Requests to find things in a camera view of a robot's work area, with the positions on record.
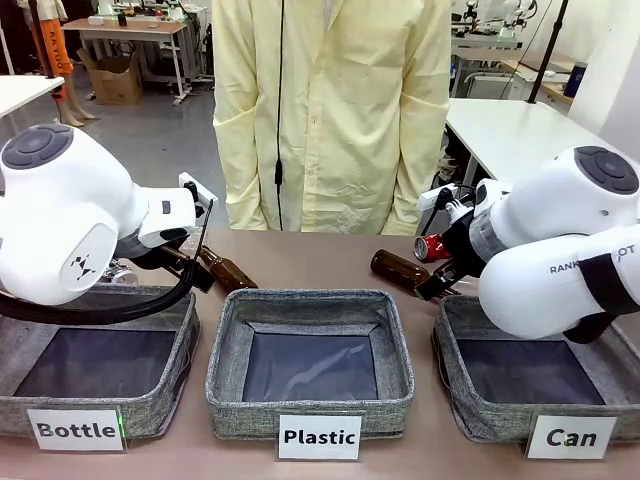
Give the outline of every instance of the red can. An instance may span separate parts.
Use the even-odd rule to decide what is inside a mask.
[[[439,233],[416,238],[416,242],[413,245],[413,253],[423,263],[451,258],[451,255],[442,244],[442,235]]]

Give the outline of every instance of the mannequin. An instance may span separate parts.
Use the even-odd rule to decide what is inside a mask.
[[[64,45],[64,34],[60,28],[60,20],[66,20],[67,13],[62,5],[62,0],[37,1],[40,27],[42,28],[44,44],[47,50],[46,54],[49,57],[49,62],[53,70],[52,73],[64,77],[65,82],[60,91],[52,94],[60,111],[60,121],[73,127],[82,127],[84,123],[81,120],[93,120],[96,117],[80,106],[73,87],[73,76],[71,74],[73,72],[73,65],[71,65],[71,61],[67,55],[67,50]],[[40,63],[43,63],[43,52],[40,51],[40,43],[35,37],[36,33],[33,28],[33,18],[31,17],[31,11],[29,9],[29,1],[17,0],[17,4],[23,9],[25,21],[34,35]]]

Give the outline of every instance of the brown glass bottle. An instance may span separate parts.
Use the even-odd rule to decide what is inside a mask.
[[[200,258],[209,273],[227,293],[242,288],[258,288],[258,285],[240,270],[240,267],[228,258],[216,255],[210,248],[202,247]]]
[[[424,268],[386,250],[378,250],[373,256],[371,271],[412,295],[418,285],[431,277]]]

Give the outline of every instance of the label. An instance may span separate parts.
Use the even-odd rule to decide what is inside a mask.
[[[280,458],[357,460],[362,417],[280,415]]]
[[[42,450],[124,450],[117,410],[27,409],[27,414]]]
[[[540,415],[528,458],[602,460],[617,417]]]

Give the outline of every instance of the orange garment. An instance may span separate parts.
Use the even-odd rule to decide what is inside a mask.
[[[73,65],[67,55],[67,49],[64,45],[64,33],[60,28],[60,20],[54,18],[52,20],[41,20],[40,28],[42,29],[42,36],[44,37],[44,45],[47,49],[47,55],[49,56],[49,63],[51,63],[51,69],[56,76],[70,75],[73,71]],[[36,43],[38,49],[38,58],[40,63],[44,65],[42,52],[40,51],[40,43],[36,37],[36,29],[31,26],[31,33],[33,34],[33,41]],[[67,99],[67,86],[62,85],[62,89],[52,94],[52,97],[57,102],[64,102]]]

